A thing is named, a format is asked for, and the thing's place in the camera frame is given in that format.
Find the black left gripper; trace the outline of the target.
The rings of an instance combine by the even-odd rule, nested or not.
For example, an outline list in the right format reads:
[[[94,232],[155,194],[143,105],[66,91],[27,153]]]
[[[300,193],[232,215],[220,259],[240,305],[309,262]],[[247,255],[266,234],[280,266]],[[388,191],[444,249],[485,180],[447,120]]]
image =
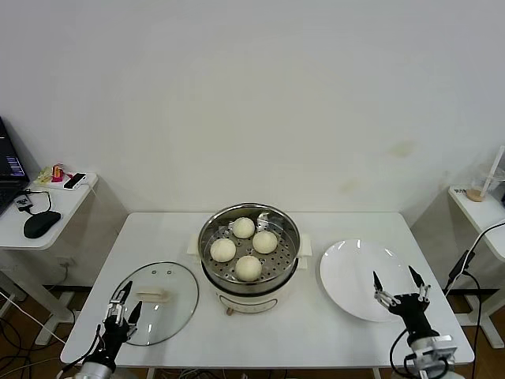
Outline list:
[[[130,336],[137,331],[137,322],[143,302],[139,301],[133,308],[128,320],[124,318],[124,307],[133,281],[130,280],[116,295],[113,295],[107,306],[107,318],[103,322],[105,332],[101,337],[99,346],[93,352],[96,358],[116,358],[122,344],[126,343]]]

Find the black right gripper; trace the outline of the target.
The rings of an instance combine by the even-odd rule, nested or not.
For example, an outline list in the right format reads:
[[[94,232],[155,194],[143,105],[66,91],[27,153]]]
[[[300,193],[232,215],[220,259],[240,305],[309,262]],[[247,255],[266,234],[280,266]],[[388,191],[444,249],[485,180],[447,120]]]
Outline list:
[[[409,265],[410,275],[417,286],[418,294],[391,295],[383,289],[380,278],[373,272],[374,299],[390,313],[400,316],[408,333],[408,340],[420,340],[437,336],[433,330],[425,311],[429,305],[428,292],[431,288],[422,276]]]

